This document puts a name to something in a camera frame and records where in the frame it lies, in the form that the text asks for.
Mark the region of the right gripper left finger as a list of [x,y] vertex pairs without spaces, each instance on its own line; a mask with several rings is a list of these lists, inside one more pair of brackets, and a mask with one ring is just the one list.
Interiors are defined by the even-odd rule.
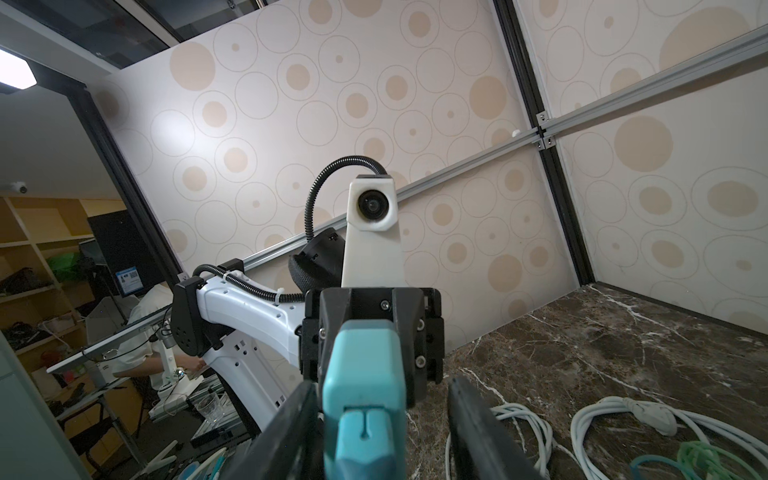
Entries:
[[225,479],[317,479],[318,396],[303,381],[244,455],[226,468]]

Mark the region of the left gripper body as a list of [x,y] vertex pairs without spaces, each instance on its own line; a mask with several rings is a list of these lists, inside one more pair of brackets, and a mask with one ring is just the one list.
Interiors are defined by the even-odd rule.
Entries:
[[305,319],[296,329],[303,378],[324,383],[334,343],[350,320],[387,320],[401,343],[406,405],[424,400],[427,384],[442,381],[445,356],[441,293],[434,288],[343,288],[345,242],[333,228],[317,234],[289,260],[292,279],[305,295]]

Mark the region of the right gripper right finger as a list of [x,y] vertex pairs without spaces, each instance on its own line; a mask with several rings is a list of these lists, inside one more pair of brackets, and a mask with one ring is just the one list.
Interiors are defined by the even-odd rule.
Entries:
[[449,381],[447,411],[457,479],[542,479],[468,379]]

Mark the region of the blue teal charger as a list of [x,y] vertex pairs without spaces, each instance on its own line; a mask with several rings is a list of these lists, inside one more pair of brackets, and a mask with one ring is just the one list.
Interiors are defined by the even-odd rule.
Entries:
[[350,320],[334,341],[322,386],[328,479],[403,479],[406,384],[389,320]]

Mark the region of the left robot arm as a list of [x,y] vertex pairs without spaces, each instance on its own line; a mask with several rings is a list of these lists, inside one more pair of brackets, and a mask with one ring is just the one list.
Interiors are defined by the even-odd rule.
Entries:
[[[313,213],[322,185],[336,171],[358,166],[350,186],[346,231],[316,230]],[[378,161],[339,158],[313,182],[304,208],[305,246],[289,260],[295,294],[251,280],[240,259],[203,264],[173,289],[173,337],[219,376],[248,431],[264,431],[286,402],[261,360],[270,346],[309,381],[322,383],[341,325],[351,319],[389,320],[400,338],[406,404],[443,378],[441,295],[407,284],[393,178]]]

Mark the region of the seated person in white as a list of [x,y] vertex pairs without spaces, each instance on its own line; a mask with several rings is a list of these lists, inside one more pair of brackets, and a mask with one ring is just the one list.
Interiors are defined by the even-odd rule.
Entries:
[[[172,301],[173,294],[166,283],[153,286],[131,310],[128,325],[161,310],[164,314],[168,313]],[[158,393],[171,392],[171,378],[163,364],[166,354],[162,340],[157,336],[158,329],[158,326],[143,329],[119,345],[116,356],[107,361],[114,377],[148,377],[152,388]]]

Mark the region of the black computer monitor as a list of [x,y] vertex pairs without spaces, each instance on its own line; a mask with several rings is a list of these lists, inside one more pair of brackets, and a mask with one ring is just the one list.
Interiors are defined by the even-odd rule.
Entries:
[[126,210],[87,219],[93,238],[79,244],[80,271],[96,295],[143,295],[163,275]]

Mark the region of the wooden shelf unit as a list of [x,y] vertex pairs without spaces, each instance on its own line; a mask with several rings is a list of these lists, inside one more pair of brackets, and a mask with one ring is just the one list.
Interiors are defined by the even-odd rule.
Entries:
[[80,246],[94,238],[89,220],[124,208],[120,200],[1,198],[1,334],[46,400],[85,374],[46,369],[85,345],[83,318],[98,302],[78,271]]

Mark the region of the left aluminium rail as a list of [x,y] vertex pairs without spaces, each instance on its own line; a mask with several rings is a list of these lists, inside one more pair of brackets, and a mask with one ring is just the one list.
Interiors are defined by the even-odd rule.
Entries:
[[[397,200],[399,203],[403,203],[410,198],[421,195],[424,192],[433,189],[437,186],[442,186],[446,182],[449,182],[464,173],[479,168],[484,164],[497,160],[508,153],[518,150],[527,146],[538,146],[540,143],[539,131],[534,128],[514,136],[510,141],[499,144],[495,147],[489,148],[485,151],[462,160],[456,164],[450,165],[445,169],[436,172],[430,176],[424,177],[416,182],[413,182],[397,191]],[[249,272],[261,265],[278,259],[284,255],[293,253],[300,249],[307,243],[306,235],[300,233],[290,237],[281,243],[278,243],[270,248],[262,250],[256,254],[247,257],[244,260],[244,268],[246,272]],[[123,328],[114,335],[107,337],[91,346],[81,349],[77,353],[69,356],[68,358],[54,364],[46,369],[47,373],[61,373],[75,366],[85,364],[88,361],[95,361],[91,354],[101,353],[103,351],[110,350],[113,346],[119,346],[122,342],[129,338],[132,338],[142,331],[162,323],[167,315],[170,313],[170,307],[163,307],[157,312],[153,312],[150,315],[145,316],[138,322],[134,322],[130,326]]]

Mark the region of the horizontal aluminium rail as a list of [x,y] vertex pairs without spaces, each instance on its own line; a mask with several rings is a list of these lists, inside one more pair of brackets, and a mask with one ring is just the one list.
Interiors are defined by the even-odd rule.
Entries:
[[766,53],[767,26],[763,25],[585,107],[542,121],[540,127],[548,136],[553,136],[584,126],[593,120],[601,122],[601,117]]

